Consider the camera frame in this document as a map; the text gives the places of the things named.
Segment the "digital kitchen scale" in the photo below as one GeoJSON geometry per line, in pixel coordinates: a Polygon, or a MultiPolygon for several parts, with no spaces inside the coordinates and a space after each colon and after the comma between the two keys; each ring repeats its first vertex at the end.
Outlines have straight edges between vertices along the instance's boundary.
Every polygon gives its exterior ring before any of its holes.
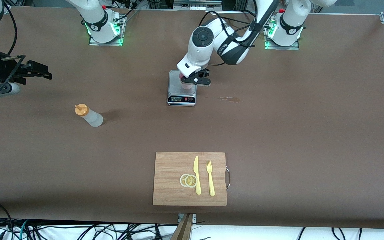
{"type": "Polygon", "coordinates": [[[195,106],[196,85],[183,84],[179,76],[179,70],[170,71],[167,104],[170,106],[195,106]]]}

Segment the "orange bottle cap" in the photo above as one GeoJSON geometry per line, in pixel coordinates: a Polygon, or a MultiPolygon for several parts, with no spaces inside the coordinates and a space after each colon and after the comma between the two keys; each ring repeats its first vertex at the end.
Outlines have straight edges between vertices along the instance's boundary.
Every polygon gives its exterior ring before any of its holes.
{"type": "Polygon", "coordinates": [[[90,109],[85,104],[75,105],[75,113],[81,117],[88,114],[90,109]]]}

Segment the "wooden cutting board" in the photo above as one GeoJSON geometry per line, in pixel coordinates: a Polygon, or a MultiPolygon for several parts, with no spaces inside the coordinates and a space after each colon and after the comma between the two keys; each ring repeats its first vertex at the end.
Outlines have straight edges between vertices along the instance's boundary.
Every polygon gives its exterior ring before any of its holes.
{"type": "Polygon", "coordinates": [[[224,152],[157,152],[155,156],[154,205],[226,206],[226,155],[224,152]],[[180,177],[193,174],[195,157],[199,158],[201,195],[195,188],[183,187],[180,177]],[[210,196],[207,160],[211,160],[215,196],[210,196]]]}

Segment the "gray floor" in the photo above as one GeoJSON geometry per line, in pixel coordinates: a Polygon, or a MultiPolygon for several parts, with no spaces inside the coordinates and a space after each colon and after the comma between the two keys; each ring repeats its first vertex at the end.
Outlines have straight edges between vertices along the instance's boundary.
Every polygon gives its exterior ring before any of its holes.
{"type": "Polygon", "coordinates": [[[335,3],[335,5],[322,10],[323,13],[372,13],[372,14],[379,14],[383,11],[384,11],[384,0],[338,0],[335,3]]]}

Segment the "lemon slice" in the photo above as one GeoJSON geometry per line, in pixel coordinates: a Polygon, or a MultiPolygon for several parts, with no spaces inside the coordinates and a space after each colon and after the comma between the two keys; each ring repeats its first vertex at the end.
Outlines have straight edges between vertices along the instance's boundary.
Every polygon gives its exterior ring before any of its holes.
{"type": "Polygon", "coordinates": [[[188,187],[195,187],[196,186],[196,176],[195,175],[188,175],[185,179],[186,185],[188,187]]]}
{"type": "Polygon", "coordinates": [[[180,184],[183,186],[183,187],[188,187],[188,185],[186,185],[186,177],[189,176],[189,174],[183,174],[181,177],[180,177],[180,184]]]}

